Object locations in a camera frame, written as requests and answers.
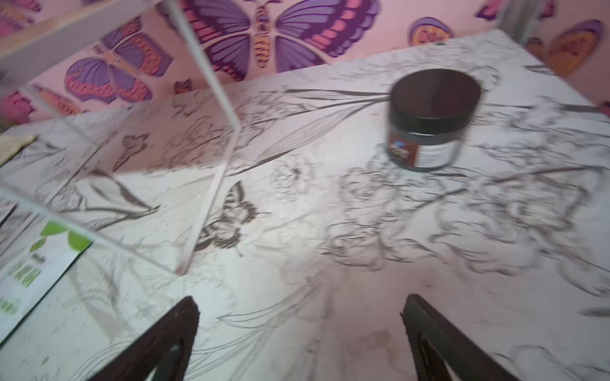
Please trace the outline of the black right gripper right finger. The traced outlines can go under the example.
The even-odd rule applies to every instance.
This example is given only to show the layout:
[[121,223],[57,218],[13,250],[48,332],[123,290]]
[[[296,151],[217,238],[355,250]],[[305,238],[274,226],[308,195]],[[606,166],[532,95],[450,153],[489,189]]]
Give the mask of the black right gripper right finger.
[[408,295],[401,317],[417,379],[516,379],[422,296]]

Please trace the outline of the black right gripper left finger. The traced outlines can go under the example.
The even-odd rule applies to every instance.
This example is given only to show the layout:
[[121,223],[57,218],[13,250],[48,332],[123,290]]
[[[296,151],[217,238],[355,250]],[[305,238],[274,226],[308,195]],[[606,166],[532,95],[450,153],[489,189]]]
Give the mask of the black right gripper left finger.
[[191,296],[179,301],[92,380],[183,380],[200,311]]

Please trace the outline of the green seed bag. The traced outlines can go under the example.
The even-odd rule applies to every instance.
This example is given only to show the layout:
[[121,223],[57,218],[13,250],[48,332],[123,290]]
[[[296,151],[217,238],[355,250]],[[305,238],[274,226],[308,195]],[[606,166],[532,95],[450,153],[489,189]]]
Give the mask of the green seed bag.
[[92,244],[56,222],[1,269],[1,340],[16,329],[68,267]]

